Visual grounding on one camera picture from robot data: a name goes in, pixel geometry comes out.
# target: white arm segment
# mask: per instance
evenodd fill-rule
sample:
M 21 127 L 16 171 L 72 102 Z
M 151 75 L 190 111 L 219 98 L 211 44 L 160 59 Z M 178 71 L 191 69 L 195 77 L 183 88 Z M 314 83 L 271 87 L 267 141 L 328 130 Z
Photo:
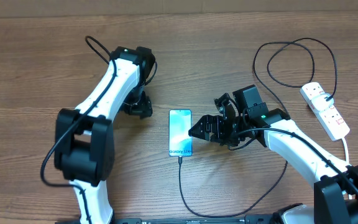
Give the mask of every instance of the white arm segment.
M 126 96 L 139 83 L 139 66 L 134 65 L 131 61 L 121 58 L 116 60 L 116 65 L 117 76 L 98 105 L 89 113 L 89 116 L 97 118 L 99 115 L 103 115 L 106 119 L 114 121 Z M 113 73 L 114 65 L 112 64 L 112 61 L 110 61 L 107 72 L 99 82 L 98 86 L 93 90 L 90 96 L 75 109 L 80 110 L 81 114 L 84 113 L 106 88 Z M 91 132 L 85 131 L 84 134 L 91 135 Z M 109 224 L 112 219 L 113 209 L 109 204 L 106 181 L 101 181 L 97 187 L 92 187 L 91 184 L 80 180 L 70 181 L 70 183 L 80 185 L 85 190 L 85 197 L 88 203 L 88 211 L 91 216 L 92 224 Z M 88 224 L 89 221 L 86 220 L 83 197 L 80 195 L 80 191 L 77 188 L 74 188 L 74 191 L 81 210 L 80 223 Z
M 85 190 L 86 202 L 88 203 L 88 211 L 91 216 L 92 224 L 108 224 L 113 215 L 113 210 L 109 204 L 107 195 L 106 181 L 101 181 L 97 187 L 92 187 L 90 183 L 80 180 L 70 181 L 71 184 L 79 185 Z M 81 224 L 88 224 L 86 220 L 86 212 L 84 200 L 80 195 L 80 190 L 74 188 L 78 204 L 81 210 Z
M 138 65 L 134 65 L 131 61 L 121 58 L 116 60 L 116 65 L 116 78 L 98 105 L 89 113 L 89 116 L 97 118 L 99 115 L 103 115 L 106 119 L 114 121 L 114 118 L 128 93 L 139 83 L 140 70 Z M 98 86 L 93 90 L 90 96 L 75 109 L 80 110 L 81 114 L 84 113 L 108 85 L 113 73 L 114 65 L 112 64 L 112 61 L 110 61 L 107 72 L 99 82 Z
M 340 171 L 347 171 L 346 166 L 350 165 L 348 162 L 340 160 L 325 151 L 305 135 L 293 120 L 278 121 L 273 123 L 271 128 L 286 130 L 301 136 L 310 142 L 324 157 L 329 159 Z M 337 175 L 332 168 L 326 167 L 326 163 L 305 143 L 295 137 L 276 131 L 265 131 L 265 142 L 270 150 L 277 152 L 286 159 L 308 181 L 311 188 L 313 188 L 315 182 L 320 181 L 322 176 L 333 177 Z

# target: wooden table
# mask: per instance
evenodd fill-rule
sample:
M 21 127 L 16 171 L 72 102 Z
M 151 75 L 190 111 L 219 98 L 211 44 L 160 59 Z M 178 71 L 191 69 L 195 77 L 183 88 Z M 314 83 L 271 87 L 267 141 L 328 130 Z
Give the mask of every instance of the wooden table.
M 332 48 L 339 70 L 335 104 L 351 128 L 346 139 L 351 163 L 358 164 L 358 11 L 0 19 L 0 223 L 53 223 L 80 213 L 73 190 L 44 186 L 39 168 L 53 144 L 58 111 L 81 103 L 106 70 L 85 44 L 85 35 L 109 50 L 149 47 L 159 64 L 145 89 L 153 116 L 140 121 L 119 114 L 114 122 L 116 161 L 108 192 L 119 218 L 193 217 L 178 191 L 177 159 L 168 157 L 168 111 L 189 108 L 195 123 L 204 114 L 218 114 L 214 98 L 251 84 L 271 110 L 279 108 L 251 72 L 255 51 L 265 42 L 314 37 Z M 332 92 L 328 51 L 304 44 L 316 60 L 315 80 Z M 328 138 L 299 89 L 267 76 L 267 60 L 278 48 L 260 53 L 261 78 L 306 134 L 344 158 L 342 142 Z M 302 85 L 310 77 L 311 60 L 303 49 L 290 47 L 271 68 L 281 81 Z M 194 155 L 183 160 L 183 191 L 191 208 L 210 215 L 252 205 L 285 163 L 257 142 L 236 152 L 197 139 L 193 147 Z M 46 176 L 64 182 L 53 161 Z M 289 166 L 250 213 L 271 213 L 296 202 L 313 204 L 313 191 Z

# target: white power strip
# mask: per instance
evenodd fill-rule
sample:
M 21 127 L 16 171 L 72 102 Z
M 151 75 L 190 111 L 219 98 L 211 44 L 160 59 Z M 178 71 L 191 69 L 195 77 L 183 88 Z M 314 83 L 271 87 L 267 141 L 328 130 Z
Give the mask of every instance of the white power strip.
M 307 83 L 300 92 L 331 140 L 342 139 L 349 133 L 350 128 L 335 108 L 334 99 L 326 101 L 330 95 L 319 83 Z

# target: beige wall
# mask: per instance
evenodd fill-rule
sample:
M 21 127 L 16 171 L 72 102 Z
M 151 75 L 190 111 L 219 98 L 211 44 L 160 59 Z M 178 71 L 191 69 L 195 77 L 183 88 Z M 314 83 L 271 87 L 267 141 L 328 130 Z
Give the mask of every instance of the beige wall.
M 358 10 L 358 0 L 0 0 L 0 17 Z

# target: phone screen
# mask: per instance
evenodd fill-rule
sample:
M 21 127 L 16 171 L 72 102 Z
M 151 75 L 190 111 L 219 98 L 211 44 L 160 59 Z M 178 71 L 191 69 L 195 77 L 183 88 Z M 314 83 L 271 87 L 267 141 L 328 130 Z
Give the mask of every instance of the phone screen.
M 191 156 L 193 149 L 190 110 L 169 111 L 169 156 Z

